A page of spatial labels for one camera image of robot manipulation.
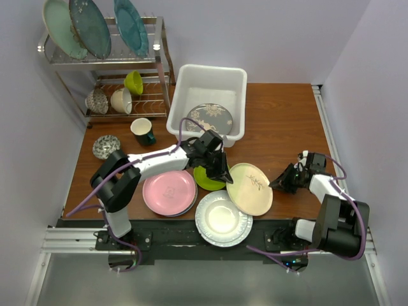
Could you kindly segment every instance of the bowl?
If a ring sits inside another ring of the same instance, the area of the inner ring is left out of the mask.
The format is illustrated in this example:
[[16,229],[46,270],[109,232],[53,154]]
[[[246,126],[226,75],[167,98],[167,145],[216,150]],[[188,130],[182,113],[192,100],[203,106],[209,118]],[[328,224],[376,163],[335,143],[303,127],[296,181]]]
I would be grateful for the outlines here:
[[108,98],[101,89],[94,89],[85,99],[85,106],[93,113],[106,114],[109,108]]
[[124,85],[132,94],[143,94],[143,80],[137,71],[132,71],[127,74]]
[[118,113],[130,114],[132,112],[132,96],[129,89],[121,88],[110,97],[110,104]]
[[120,141],[114,135],[99,137],[92,146],[92,153],[96,158],[107,159],[109,155],[120,149]]
[[197,184],[208,191],[217,191],[225,187],[225,183],[211,180],[207,177],[207,171],[204,167],[198,166],[194,168],[194,179]]

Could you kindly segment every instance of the teal plate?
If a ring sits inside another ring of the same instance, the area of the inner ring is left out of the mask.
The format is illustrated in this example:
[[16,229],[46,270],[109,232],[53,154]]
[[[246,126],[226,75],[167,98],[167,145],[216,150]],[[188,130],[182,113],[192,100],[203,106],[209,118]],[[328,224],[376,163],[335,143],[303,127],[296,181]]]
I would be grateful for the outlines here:
[[98,59],[106,59],[112,49],[105,18],[92,0],[69,0],[72,25],[81,43]]
[[116,24],[125,44],[139,57],[149,52],[145,24],[129,0],[115,0]]
[[43,20],[52,41],[74,59],[84,59],[88,51],[79,43],[71,30],[68,4],[63,0],[47,0],[43,7]]

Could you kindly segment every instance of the white bowl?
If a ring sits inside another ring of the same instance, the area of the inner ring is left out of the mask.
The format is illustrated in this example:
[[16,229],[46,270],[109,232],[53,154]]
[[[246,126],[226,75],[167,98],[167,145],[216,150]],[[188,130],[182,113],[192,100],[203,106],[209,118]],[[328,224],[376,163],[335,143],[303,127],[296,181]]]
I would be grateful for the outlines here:
[[115,91],[110,97],[110,104],[118,113],[130,114],[132,112],[132,95],[127,88]]

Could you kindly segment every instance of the wooden tabletop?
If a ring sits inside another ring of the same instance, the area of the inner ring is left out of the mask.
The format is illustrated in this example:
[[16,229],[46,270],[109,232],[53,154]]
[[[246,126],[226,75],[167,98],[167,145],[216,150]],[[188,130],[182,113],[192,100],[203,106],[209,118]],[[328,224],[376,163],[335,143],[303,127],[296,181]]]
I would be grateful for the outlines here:
[[[319,112],[309,84],[248,84],[245,108],[245,135],[233,147],[226,148],[228,164],[251,163],[264,171],[272,181],[289,163],[295,163],[297,154],[303,150],[329,153]],[[75,208],[91,191],[90,178],[102,165],[102,161],[92,154],[92,145],[103,135],[119,138],[126,154],[141,154],[165,149],[177,141],[166,130],[166,119],[152,121],[157,143],[141,147],[130,132],[128,123],[94,124],[87,129],[69,190],[65,214]],[[330,163],[328,171],[334,173]],[[162,219],[147,208],[142,197],[142,185],[127,206],[130,219]],[[196,204],[179,219],[194,219],[196,206],[208,194],[199,188]],[[94,197],[89,203],[98,204]],[[286,219],[317,217],[320,203],[308,190],[299,189],[295,195],[273,192],[271,209],[260,219]],[[70,219],[100,219],[96,209],[84,210]]]

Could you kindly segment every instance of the gray floor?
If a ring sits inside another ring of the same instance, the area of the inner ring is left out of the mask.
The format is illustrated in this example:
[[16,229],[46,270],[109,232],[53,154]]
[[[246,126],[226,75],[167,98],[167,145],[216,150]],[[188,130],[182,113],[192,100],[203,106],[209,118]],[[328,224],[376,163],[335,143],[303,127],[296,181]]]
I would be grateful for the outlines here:
[[38,305],[378,305],[365,259],[313,255],[301,276],[260,261],[157,261],[119,276],[107,266],[107,255],[53,255]]

